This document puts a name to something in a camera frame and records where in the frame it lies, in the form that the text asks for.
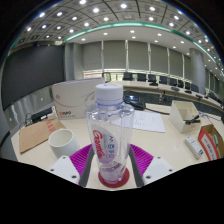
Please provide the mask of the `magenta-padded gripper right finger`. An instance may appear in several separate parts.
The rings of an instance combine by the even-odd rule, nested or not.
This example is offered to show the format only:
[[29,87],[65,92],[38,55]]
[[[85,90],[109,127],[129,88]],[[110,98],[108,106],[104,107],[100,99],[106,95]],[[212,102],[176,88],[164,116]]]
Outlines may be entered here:
[[164,158],[152,156],[133,144],[130,145],[129,157],[137,187],[143,187],[174,172]]

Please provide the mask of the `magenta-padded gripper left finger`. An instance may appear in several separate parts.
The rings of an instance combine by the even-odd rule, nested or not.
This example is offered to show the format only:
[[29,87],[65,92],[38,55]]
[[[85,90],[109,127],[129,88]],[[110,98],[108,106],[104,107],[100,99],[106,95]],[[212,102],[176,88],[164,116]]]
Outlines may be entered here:
[[71,156],[61,156],[49,172],[81,187],[87,185],[94,156],[92,145],[87,145]]

